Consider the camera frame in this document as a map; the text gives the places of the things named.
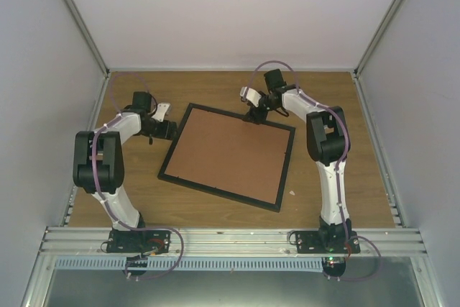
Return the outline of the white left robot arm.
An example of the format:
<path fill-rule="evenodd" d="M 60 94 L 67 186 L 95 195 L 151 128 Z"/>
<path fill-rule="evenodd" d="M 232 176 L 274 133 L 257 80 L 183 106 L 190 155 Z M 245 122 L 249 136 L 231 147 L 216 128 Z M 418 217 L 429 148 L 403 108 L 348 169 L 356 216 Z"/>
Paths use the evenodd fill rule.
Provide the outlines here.
<path fill-rule="evenodd" d="M 75 136 L 73 182 L 102 206 L 112 229 L 126 231 L 123 243 L 132 252 L 146 248 L 148 235 L 141 213 L 132 205 L 124 188 L 123 144 L 132 137 L 172 140 L 177 124 L 166 119 L 172 106 L 157 103 L 151 93 L 137 91 L 132 103 L 109 122 Z"/>

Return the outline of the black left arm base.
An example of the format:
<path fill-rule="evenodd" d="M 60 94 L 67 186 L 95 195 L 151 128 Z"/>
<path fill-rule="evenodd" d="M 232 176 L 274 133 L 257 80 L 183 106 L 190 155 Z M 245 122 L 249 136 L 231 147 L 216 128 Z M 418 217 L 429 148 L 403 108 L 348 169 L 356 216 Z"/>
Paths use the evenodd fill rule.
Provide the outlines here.
<path fill-rule="evenodd" d="M 151 255 L 168 253 L 171 231 L 121 231 L 112 229 L 100 246 L 103 253 Z"/>

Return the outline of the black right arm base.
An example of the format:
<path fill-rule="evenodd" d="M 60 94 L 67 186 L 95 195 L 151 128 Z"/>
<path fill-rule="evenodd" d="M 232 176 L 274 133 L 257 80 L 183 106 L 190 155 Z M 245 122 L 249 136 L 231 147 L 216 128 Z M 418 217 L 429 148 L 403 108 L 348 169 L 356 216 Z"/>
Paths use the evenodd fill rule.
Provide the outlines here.
<path fill-rule="evenodd" d="M 288 233 L 289 244 L 296 247 L 298 254 L 347 255 L 359 254 L 360 244 L 352 232 L 346 237 L 344 232 L 327 232 L 326 230 L 293 230 Z"/>

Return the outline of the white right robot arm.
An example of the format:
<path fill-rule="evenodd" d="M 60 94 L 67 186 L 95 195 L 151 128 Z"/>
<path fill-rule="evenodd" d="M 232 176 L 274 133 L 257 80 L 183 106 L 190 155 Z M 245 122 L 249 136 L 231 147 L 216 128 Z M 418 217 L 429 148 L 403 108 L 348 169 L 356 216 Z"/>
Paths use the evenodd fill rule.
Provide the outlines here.
<path fill-rule="evenodd" d="M 351 140 L 343 109 L 316 101 L 297 83 L 287 84 L 279 69 L 266 72 L 264 79 L 266 93 L 256 91 L 250 84 L 240 90 L 241 100 L 249 106 L 244 120 L 260 124 L 270 111 L 276 111 L 284 116 L 294 114 L 305 122 L 306 147 L 318 168 L 321 186 L 318 244 L 324 252 L 334 253 L 351 235 L 344 184 Z"/>

